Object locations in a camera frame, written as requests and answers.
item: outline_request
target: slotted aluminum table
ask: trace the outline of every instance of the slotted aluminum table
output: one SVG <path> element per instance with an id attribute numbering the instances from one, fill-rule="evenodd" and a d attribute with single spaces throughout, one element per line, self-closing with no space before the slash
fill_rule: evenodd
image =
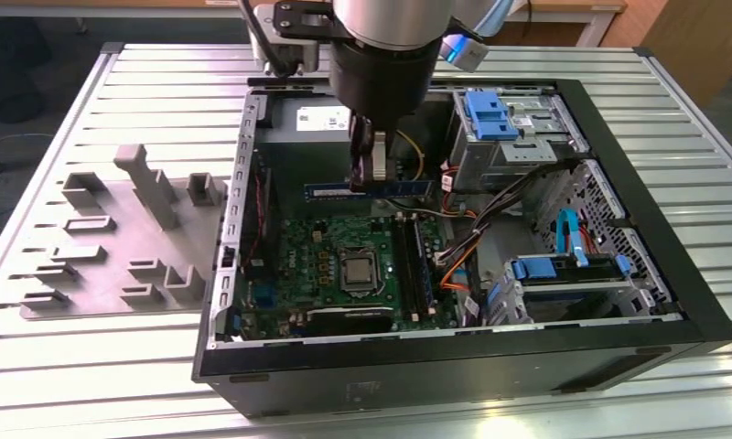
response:
<path id="1" fill-rule="evenodd" d="M 71 212 L 64 177 L 117 176 L 125 143 L 147 144 L 169 177 L 229 176 L 260 74 L 249 46 L 104 49 L 0 238 L 0 436 L 732 437 L 732 344 L 602 393 L 253 423 L 191 381 L 197 313 L 20 318 L 21 279 L 8 277 L 53 245 L 36 224 Z M 495 48 L 474 75 L 443 62 L 438 75 L 583 82 L 732 318 L 732 148 L 655 60 L 631 49 Z"/>

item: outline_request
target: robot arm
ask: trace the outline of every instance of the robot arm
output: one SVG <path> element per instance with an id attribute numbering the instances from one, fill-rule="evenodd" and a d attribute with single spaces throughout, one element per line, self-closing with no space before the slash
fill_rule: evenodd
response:
<path id="1" fill-rule="evenodd" d="M 439 55 L 468 71 L 484 59 L 482 38 L 454 9 L 454 0 L 284 0 L 256 8 L 252 24 L 260 29 L 251 26 L 251 38 L 267 72 L 287 77 L 315 71 L 319 42 L 331 43 L 331 87 L 352 110 L 353 191 L 395 178 L 388 157 L 398 122 L 424 101 Z M 249 23 L 251 9 L 243 11 Z M 269 49 L 259 44 L 259 33 Z"/>

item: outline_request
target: green circuit board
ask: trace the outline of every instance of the green circuit board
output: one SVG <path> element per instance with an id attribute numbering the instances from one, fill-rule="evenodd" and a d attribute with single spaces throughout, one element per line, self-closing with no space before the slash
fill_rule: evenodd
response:
<path id="1" fill-rule="evenodd" d="M 434 219 L 422 222 L 428 253 L 443 245 Z M 345 291 L 341 286 L 347 259 L 370 259 L 376 267 L 374 288 Z M 287 316 L 309 309 L 333 306 L 387 306 L 395 310 L 395 330 L 452 327 L 452 297 L 438 296 L 432 278 L 436 313 L 422 321 L 407 320 L 402 310 L 402 291 L 396 279 L 394 240 L 390 218 L 288 219 L 281 224 L 280 276 L 277 303 L 257 311 L 261 337 L 288 337 L 283 330 Z"/>

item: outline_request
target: cpu socket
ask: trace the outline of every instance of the cpu socket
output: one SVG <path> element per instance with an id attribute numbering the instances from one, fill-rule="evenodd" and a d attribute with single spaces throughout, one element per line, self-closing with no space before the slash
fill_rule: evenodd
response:
<path id="1" fill-rule="evenodd" d="M 339 285 L 341 291 L 361 298 L 378 292 L 378 258 L 367 248 L 339 250 Z"/>

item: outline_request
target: ram slot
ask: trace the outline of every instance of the ram slot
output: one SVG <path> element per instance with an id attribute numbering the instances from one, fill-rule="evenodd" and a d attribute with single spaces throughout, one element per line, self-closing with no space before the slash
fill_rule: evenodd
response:
<path id="1" fill-rule="evenodd" d="M 431 307 L 434 295 L 420 225 L 415 219 L 400 218 L 395 221 L 394 239 L 403 267 L 399 272 L 402 300 L 408 307 L 410 318 L 416 322 L 435 310 Z"/>
<path id="2" fill-rule="evenodd" d="M 412 247 L 408 246 L 406 228 L 406 220 L 403 218 L 394 219 L 391 224 L 391 238 L 394 240 L 395 278 L 399 281 L 399 291 L 402 295 L 402 315 L 407 320 L 418 322 L 420 321 L 420 315 L 414 299 L 414 270 L 412 265 L 410 264 Z"/>
<path id="3" fill-rule="evenodd" d="M 412 240 L 415 241 L 416 251 L 416 267 L 418 267 L 418 287 L 419 291 L 419 304 L 418 306 L 423 309 L 424 314 L 434 315 L 436 313 L 435 307 L 432 306 L 435 302 L 435 294 L 431 289 L 431 272 L 428 271 L 428 258 L 426 258 L 426 248 L 424 248 L 424 236 L 420 233 L 420 221 L 412 221 Z"/>

